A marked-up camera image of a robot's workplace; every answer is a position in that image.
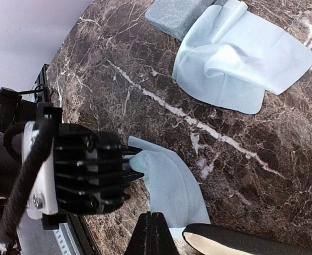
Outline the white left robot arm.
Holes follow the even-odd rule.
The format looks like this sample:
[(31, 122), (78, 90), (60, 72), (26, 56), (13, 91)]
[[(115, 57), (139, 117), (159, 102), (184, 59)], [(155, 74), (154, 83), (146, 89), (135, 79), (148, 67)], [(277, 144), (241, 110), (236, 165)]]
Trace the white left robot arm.
[(0, 90), (0, 244), (12, 246), (37, 184), (54, 183), (53, 142), (63, 110)]

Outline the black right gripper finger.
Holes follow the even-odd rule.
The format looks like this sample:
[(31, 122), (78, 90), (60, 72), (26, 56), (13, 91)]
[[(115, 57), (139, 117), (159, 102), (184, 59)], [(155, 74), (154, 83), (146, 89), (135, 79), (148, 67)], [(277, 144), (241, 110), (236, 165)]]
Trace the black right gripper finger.
[(124, 254), (179, 255), (161, 212), (147, 212), (139, 216)]

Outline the black hard glasses case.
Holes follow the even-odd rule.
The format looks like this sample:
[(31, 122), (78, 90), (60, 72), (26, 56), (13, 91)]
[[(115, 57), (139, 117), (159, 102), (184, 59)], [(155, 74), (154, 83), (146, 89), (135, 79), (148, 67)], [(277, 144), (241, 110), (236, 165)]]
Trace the black hard glasses case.
[(183, 239), (202, 254), (312, 254), (312, 250), (270, 241), (239, 231), (210, 225), (190, 224)]

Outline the light blue cleaning cloth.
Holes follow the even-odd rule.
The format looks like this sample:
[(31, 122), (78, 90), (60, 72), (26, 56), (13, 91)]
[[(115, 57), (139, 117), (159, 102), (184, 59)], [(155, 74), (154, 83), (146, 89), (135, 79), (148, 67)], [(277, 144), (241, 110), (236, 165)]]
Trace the light blue cleaning cloth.
[(173, 79), (207, 104), (256, 114), (265, 92), (279, 95), (312, 66), (312, 52), (246, 3), (212, 5), (192, 25), (175, 58)]
[(173, 238), (181, 239), (190, 224), (210, 224), (198, 181), (176, 152), (133, 136), (128, 145), (142, 150), (129, 164), (144, 174), (150, 211), (164, 215)]

